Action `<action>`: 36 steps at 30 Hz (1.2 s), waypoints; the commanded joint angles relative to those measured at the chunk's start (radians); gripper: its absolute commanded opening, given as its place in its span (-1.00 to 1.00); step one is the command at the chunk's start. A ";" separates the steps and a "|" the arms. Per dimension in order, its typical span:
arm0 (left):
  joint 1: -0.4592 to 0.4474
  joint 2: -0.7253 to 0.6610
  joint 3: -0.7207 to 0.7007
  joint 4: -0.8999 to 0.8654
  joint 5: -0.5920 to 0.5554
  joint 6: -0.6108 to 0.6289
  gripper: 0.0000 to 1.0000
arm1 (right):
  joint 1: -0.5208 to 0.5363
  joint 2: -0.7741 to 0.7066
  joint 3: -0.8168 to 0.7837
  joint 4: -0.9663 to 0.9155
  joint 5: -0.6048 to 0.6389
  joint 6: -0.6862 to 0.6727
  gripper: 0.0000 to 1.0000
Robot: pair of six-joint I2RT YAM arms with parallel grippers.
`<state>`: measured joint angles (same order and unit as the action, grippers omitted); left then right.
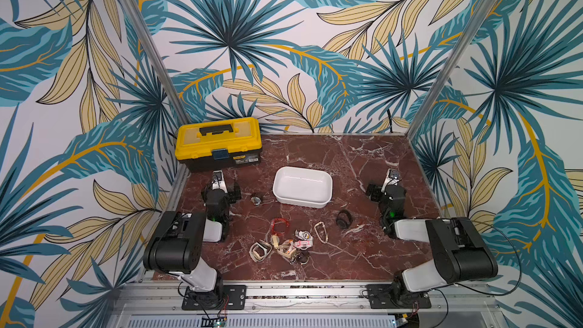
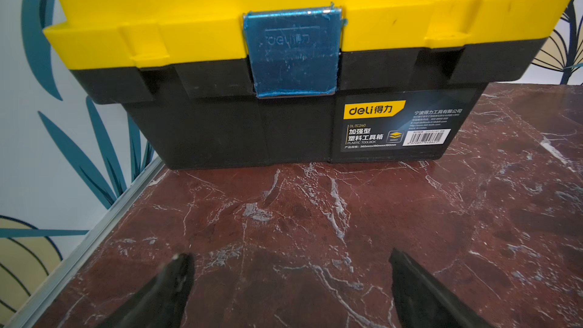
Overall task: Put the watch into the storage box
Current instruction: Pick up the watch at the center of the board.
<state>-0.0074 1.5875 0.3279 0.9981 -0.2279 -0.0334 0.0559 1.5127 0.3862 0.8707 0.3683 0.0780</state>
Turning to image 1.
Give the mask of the rose gold brown-strap watch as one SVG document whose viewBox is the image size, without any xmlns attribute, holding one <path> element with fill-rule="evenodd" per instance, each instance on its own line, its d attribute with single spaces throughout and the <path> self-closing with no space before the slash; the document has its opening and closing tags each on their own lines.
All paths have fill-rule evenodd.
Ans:
<svg viewBox="0 0 583 328">
<path fill-rule="evenodd" d="M 251 200 L 252 204 L 255 206 L 260 206 L 263 203 L 261 196 L 259 196 L 257 194 L 252 194 L 250 200 Z"/>
</svg>

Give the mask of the cream square-face watch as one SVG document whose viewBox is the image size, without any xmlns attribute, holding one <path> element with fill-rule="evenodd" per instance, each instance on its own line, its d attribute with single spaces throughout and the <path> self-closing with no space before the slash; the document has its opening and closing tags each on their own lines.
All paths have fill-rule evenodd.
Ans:
<svg viewBox="0 0 583 328">
<path fill-rule="evenodd" d="M 317 239 L 322 244 L 329 243 L 329 235 L 328 235 L 328 232 L 326 230 L 326 225 L 323 221 L 320 221 L 314 225 L 314 235 L 317 236 Z"/>
</svg>

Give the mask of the dark brown leather watch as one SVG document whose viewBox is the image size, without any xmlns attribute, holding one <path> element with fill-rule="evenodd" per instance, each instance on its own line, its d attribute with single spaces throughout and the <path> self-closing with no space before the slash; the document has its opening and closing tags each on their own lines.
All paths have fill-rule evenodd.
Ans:
<svg viewBox="0 0 583 328">
<path fill-rule="evenodd" d="M 294 262 L 300 265 L 305 265 L 310 260 L 310 254 L 308 251 L 298 251 L 294 256 Z"/>
</svg>

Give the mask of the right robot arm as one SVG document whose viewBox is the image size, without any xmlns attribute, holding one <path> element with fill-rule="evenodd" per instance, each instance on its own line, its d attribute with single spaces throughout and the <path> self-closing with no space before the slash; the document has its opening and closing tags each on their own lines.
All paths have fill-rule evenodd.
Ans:
<svg viewBox="0 0 583 328">
<path fill-rule="evenodd" d="M 431 303 L 424 294 L 432 289 L 497 275 L 497 262 L 468 218 L 408 219 L 406 190 L 400 185 L 370 184 L 366 195 L 378 203 L 381 229 L 388 237 L 427 243 L 432 256 L 417 267 L 396 273 L 390 285 L 370 287 L 372 305 L 429 308 Z"/>
</svg>

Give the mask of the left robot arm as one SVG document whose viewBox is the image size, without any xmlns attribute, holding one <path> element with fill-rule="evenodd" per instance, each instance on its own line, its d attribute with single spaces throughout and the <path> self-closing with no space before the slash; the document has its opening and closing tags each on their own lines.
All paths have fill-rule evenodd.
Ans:
<svg viewBox="0 0 583 328">
<path fill-rule="evenodd" d="M 228 306 L 229 290 L 224 287 L 220 273 L 202 258 L 205 241 L 219 242 L 226 238 L 229 227 L 229 208 L 241 200 L 241 189 L 208 188 L 204 193 L 205 206 L 217 211 L 216 217 L 207 212 L 191 214 L 167 211 L 162 214 L 143 255 L 146 270 L 171 276 L 185 285 L 179 291 L 185 311 L 208 311 Z"/>
</svg>

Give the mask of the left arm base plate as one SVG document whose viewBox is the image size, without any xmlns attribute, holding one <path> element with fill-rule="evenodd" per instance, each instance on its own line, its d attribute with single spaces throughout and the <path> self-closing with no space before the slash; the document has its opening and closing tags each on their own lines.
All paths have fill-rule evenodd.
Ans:
<svg viewBox="0 0 583 328">
<path fill-rule="evenodd" d="M 195 292 L 191 287 L 187 287 L 183 294 L 182 310 L 242 311 L 245 307 L 246 293 L 245 285 L 222 285 L 211 292 Z"/>
</svg>

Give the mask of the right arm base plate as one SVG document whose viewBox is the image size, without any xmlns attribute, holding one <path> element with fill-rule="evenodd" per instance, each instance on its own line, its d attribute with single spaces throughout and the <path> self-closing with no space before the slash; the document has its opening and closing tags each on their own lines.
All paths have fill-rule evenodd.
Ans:
<svg viewBox="0 0 583 328">
<path fill-rule="evenodd" d="M 409 292 L 397 284 L 368 284 L 365 291 L 371 309 L 431 308 L 431 300 L 426 292 Z"/>
</svg>

